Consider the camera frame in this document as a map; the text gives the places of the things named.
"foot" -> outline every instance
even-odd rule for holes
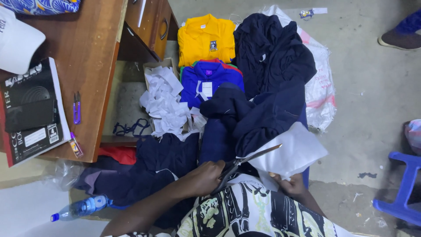
[[[402,35],[392,29],[377,39],[380,45],[402,50],[414,50],[421,48],[421,35],[409,34]]]

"white polypropylene bag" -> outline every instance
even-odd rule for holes
[[[291,18],[276,5],[262,13],[267,16],[277,15],[283,27],[291,21]],[[303,44],[313,53],[317,69],[316,75],[306,84],[307,123],[311,127],[324,131],[332,122],[336,112],[335,88],[329,65],[330,51],[301,27],[297,28],[297,33]]]
[[[303,172],[316,160],[328,154],[313,133],[309,132],[301,122],[295,122],[288,131],[278,135],[247,157],[279,144],[282,144],[280,148],[249,161],[257,169],[265,187],[273,191],[277,191],[279,187],[268,172],[277,173],[282,179],[287,179]]]

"person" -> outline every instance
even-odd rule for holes
[[[301,174],[290,181],[270,173],[282,192],[266,189],[256,177],[234,174],[225,189],[210,196],[225,166],[205,162],[184,177],[123,210],[101,236],[151,237],[149,229],[179,201],[198,197],[176,237],[342,237],[349,232],[330,222],[304,187]],[[160,233],[156,236],[170,236]]]
[[[421,9],[403,19],[395,28],[384,33],[377,41],[380,45],[402,50],[421,48]]]

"small scissors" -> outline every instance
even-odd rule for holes
[[[221,176],[219,177],[219,179],[221,180],[221,182],[218,184],[218,187],[216,187],[216,189],[213,190],[210,193],[210,195],[213,196],[213,195],[219,193],[222,189],[224,189],[226,187],[226,184],[228,182],[229,177],[235,171],[237,171],[238,166],[241,165],[241,163],[248,162],[248,161],[250,161],[252,159],[255,159],[257,157],[260,157],[260,156],[262,156],[262,155],[264,155],[264,154],[266,154],[266,153],[268,153],[270,151],[273,151],[273,150],[278,149],[281,146],[282,146],[282,144],[279,144],[279,145],[276,145],[276,146],[272,146],[271,148],[268,148],[268,149],[263,150],[263,151],[259,151],[258,153],[254,154],[252,156],[249,156],[247,158],[244,158],[244,159],[234,159],[234,160],[232,160],[230,162],[226,162],[225,163],[225,167],[222,170]]]
[[[80,94],[77,92],[73,96],[73,123],[80,124]]]

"drawer handle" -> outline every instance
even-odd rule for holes
[[[165,30],[165,33],[163,35],[161,35],[161,40],[163,40],[165,38],[165,36],[167,36],[168,33],[168,29],[170,28],[167,19],[164,17],[164,22],[167,25],[167,29]]]

